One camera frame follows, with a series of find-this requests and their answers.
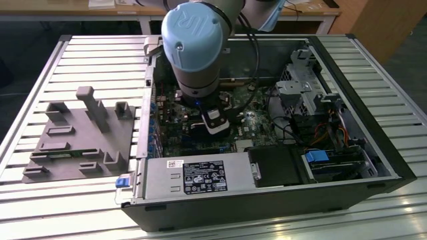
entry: circuit board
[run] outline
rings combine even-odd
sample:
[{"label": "circuit board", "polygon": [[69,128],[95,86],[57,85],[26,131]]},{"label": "circuit board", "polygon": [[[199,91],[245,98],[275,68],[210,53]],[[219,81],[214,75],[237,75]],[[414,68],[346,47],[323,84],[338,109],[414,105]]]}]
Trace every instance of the circuit board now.
[{"label": "circuit board", "polygon": [[[261,88],[257,92],[243,112],[241,124],[231,124],[230,134],[217,137],[198,137],[193,134],[195,129],[206,129],[206,126],[199,110],[175,102],[177,89],[175,86],[166,85],[157,98],[165,157],[242,152],[243,149],[238,149],[237,142],[251,142],[254,146],[278,144],[275,128],[266,111],[267,88]],[[253,92],[247,86],[241,86],[222,94],[227,95],[229,104],[234,107],[249,100]]]}]

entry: robotic arm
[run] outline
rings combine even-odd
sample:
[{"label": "robotic arm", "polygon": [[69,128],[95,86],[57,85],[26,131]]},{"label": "robotic arm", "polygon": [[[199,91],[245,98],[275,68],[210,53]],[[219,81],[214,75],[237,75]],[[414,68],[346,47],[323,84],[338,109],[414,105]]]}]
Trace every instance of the robotic arm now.
[{"label": "robotic arm", "polygon": [[183,99],[198,108],[209,132],[230,127],[219,99],[221,54],[241,12],[251,26],[271,31],[286,0],[146,0],[171,8],[162,25],[163,47]]}]

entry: aluminum slotted table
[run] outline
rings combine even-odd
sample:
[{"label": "aluminum slotted table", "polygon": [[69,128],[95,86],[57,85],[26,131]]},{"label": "aluminum slotted table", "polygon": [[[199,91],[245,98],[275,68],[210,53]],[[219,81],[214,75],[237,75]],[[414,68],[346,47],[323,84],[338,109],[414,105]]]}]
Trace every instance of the aluminum slotted table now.
[{"label": "aluminum slotted table", "polygon": [[[2,239],[422,239],[427,232],[427,116],[357,39],[319,39],[418,180],[349,210],[289,216],[175,232],[145,232],[115,203],[118,177],[23,184],[45,124],[49,102],[83,108],[75,90],[95,88],[106,107],[119,101],[141,107],[146,88],[145,36],[63,37],[0,146]],[[141,108],[131,161],[137,167]],[[121,197],[131,197],[125,191]]]}]

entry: ur logo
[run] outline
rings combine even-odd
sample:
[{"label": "ur logo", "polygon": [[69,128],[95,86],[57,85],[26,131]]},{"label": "ur logo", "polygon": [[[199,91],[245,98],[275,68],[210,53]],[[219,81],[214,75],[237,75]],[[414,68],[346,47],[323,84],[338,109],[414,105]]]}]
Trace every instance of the ur logo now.
[{"label": "ur logo", "polygon": [[190,15],[185,10],[181,12],[175,25],[183,29],[190,29],[191,35],[198,36],[207,23],[207,16]]}]

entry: power supply label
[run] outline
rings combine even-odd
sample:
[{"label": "power supply label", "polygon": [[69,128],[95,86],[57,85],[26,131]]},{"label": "power supply label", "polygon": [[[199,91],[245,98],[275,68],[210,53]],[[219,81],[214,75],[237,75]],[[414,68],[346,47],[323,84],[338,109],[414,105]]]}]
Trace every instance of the power supply label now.
[{"label": "power supply label", "polygon": [[227,191],[225,162],[185,163],[183,180],[187,195]]}]

